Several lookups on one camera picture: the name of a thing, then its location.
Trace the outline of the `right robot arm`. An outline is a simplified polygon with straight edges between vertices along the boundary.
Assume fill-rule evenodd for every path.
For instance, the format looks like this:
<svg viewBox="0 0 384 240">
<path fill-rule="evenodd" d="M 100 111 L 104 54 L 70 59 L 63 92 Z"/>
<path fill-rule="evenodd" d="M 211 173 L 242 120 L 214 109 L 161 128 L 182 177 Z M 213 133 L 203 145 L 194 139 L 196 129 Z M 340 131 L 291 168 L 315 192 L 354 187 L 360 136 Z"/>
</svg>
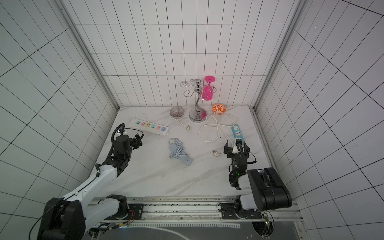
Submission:
<svg viewBox="0 0 384 240">
<path fill-rule="evenodd" d="M 248 145 L 237 139 L 233 147 L 224 146 L 224 154 L 231 159 L 229 183 L 236 190 L 250 190 L 245 195 L 236 196 L 233 203 L 219 203 L 218 210 L 224 220 L 262 219 L 262 212 L 290 208 L 293 200 L 289 190 L 274 168 L 251 169 L 248 161 L 252 155 Z"/>
</svg>

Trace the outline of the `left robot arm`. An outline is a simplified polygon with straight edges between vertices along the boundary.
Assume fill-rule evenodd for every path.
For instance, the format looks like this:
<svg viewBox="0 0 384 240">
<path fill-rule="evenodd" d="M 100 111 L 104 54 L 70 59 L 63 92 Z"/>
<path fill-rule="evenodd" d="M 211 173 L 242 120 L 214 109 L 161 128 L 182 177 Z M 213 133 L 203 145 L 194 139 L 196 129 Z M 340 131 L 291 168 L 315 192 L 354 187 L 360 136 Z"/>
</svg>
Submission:
<svg viewBox="0 0 384 240">
<path fill-rule="evenodd" d="M 101 164 L 95 164 L 93 175 L 70 193 L 46 203 L 42 216 L 35 222 L 40 226 L 38 240 L 80 240 L 106 218 L 126 217 L 129 212 L 124 196 L 110 195 L 99 204 L 89 205 L 96 195 L 123 173 L 129 165 L 132 151 L 143 145 L 145 134 L 141 130 L 133 138 L 127 135 L 126 130 L 124 123 L 115 128 L 108 155 Z"/>
</svg>

